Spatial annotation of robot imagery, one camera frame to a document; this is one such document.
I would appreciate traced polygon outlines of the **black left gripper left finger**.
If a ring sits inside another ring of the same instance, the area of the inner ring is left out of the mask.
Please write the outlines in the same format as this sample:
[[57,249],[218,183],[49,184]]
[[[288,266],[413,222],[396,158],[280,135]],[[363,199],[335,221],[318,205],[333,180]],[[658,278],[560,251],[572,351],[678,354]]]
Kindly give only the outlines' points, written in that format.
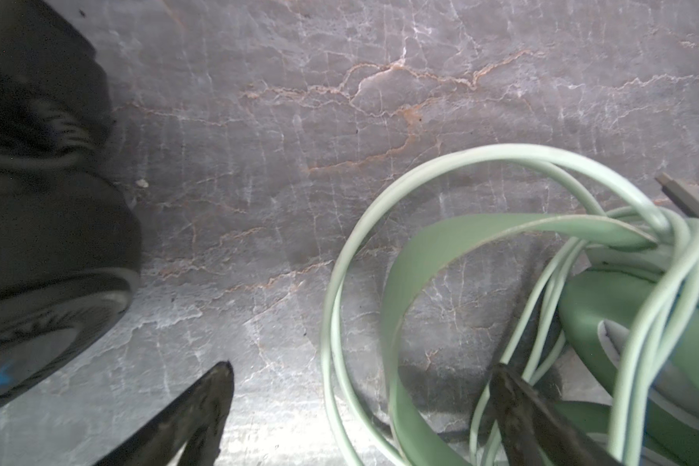
[[213,465],[234,395],[234,372],[219,361],[99,465]]

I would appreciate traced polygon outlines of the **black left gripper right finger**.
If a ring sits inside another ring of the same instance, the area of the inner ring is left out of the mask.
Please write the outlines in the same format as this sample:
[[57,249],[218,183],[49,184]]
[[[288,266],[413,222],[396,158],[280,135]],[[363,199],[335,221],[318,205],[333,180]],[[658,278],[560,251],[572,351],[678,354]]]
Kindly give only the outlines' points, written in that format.
[[489,383],[502,445],[511,465],[617,465],[511,366],[498,363]]

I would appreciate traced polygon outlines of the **mint green headphones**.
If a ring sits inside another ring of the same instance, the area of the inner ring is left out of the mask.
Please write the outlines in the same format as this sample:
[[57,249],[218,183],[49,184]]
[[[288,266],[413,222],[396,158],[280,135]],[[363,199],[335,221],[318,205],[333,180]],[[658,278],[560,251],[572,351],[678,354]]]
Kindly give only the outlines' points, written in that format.
[[[502,214],[444,219],[397,256],[381,310],[390,431],[365,414],[347,371],[341,299],[349,267],[379,220],[416,188],[456,169],[507,161],[540,172],[584,206],[580,215]],[[531,291],[498,363],[511,366],[617,465],[699,465],[699,193],[658,177],[672,209],[660,207],[610,168],[570,151],[491,145],[428,161],[387,188],[363,214],[333,269],[324,298],[323,396],[334,439],[360,463],[335,391],[375,447],[395,465],[494,465],[506,452],[489,385],[460,456],[419,413],[399,377],[405,314],[454,260],[522,233],[567,236]]]

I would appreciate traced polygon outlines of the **black blue headphones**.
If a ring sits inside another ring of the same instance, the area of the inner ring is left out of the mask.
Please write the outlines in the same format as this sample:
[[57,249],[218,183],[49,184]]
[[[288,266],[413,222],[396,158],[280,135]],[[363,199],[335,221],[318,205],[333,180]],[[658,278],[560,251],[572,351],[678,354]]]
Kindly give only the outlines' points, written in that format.
[[112,129],[93,45],[44,1],[0,1],[0,409],[108,332],[142,233],[100,172]]

